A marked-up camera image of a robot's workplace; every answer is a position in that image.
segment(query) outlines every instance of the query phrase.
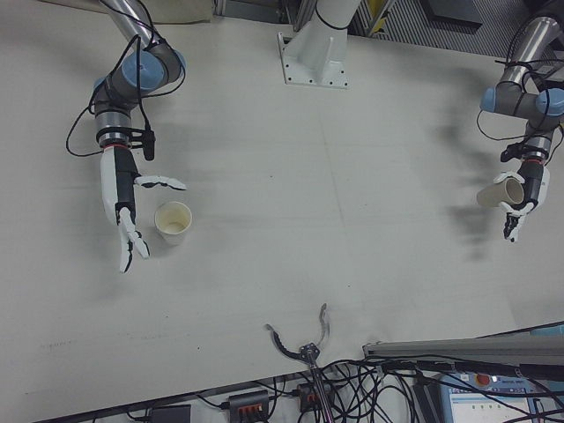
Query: paper cup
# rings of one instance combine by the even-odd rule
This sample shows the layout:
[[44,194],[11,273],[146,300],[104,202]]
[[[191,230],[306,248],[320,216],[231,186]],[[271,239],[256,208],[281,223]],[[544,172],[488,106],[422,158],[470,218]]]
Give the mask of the paper cup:
[[476,195],[478,204],[483,207],[497,207],[502,201],[507,204],[520,204],[523,199],[523,185],[515,178],[507,178],[490,185]]
[[182,243],[191,224],[192,212],[186,204],[171,201],[155,212],[155,226],[170,245]]

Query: robotic hand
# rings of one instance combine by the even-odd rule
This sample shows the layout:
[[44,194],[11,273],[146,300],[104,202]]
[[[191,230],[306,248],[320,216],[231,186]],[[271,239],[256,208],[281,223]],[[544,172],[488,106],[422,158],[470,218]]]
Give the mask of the robotic hand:
[[[524,185],[524,191],[527,192],[527,181],[525,181],[525,179],[520,174],[517,174],[515,172],[503,172],[493,180],[493,183],[503,182],[509,177],[517,179],[522,185]],[[538,191],[538,198],[536,201],[532,198],[529,198],[528,200],[523,200],[523,202],[520,204],[510,205],[505,202],[500,203],[500,207],[506,212],[505,226],[503,228],[503,236],[506,240],[517,242],[519,237],[519,229],[521,229],[521,227],[524,225],[526,217],[529,215],[529,213],[531,213],[533,210],[536,210],[545,202],[549,182],[550,172],[545,167],[543,169],[540,189]]]
[[[554,65],[547,75],[541,75],[540,68],[550,67],[546,66],[550,61],[543,60],[542,55],[548,44],[562,35],[563,28],[564,0],[552,0],[531,16],[521,45],[505,63],[499,84],[488,88],[480,103],[482,111],[527,120],[523,141],[508,145],[501,154],[502,162],[521,160],[519,171],[504,172],[494,180],[499,183],[513,177],[523,186],[520,204],[499,204],[506,212],[503,235],[511,242],[517,241],[527,216],[546,199],[550,172],[545,165],[550,161],[553,133],[564,116],[564,81],[549,79],[562,63]],[[529,78],[533,78],[539,94],[525,90]]]
[[[154,158],[154,133],[142,109],[142,99],[162,86],[184,78],[186,63],[152,25],[146,8],[138,0],[100,0],[121,32],[137,42],[137,51],[126,57],[94,88],[93,105],[98,133],[96,139],[103,149],[100,161],[102,200],[106,216],[117,225],[122,246],[120,271],[126,272],[133,250],[148,258],[149,248],[136,229],[134,186],[152,188],[157,185],[172,189],[186,186],[165,176],[142,176],[131,153],[143,147],[146,160]],[[130,112],[140,106],[145,129],[131,126]]]
[[186,186],[166,176],[142,176],[138,173],[131,151],[111,145],[102,153],[100,161],[102,199],[110,223],[117,225],[122,244],[120,271],[126,272],[133,259],[133,249],[143,258],[149,258],[149,247],[135,228],[135,198],[133,186],[152,188],[157,185],[185,190]]

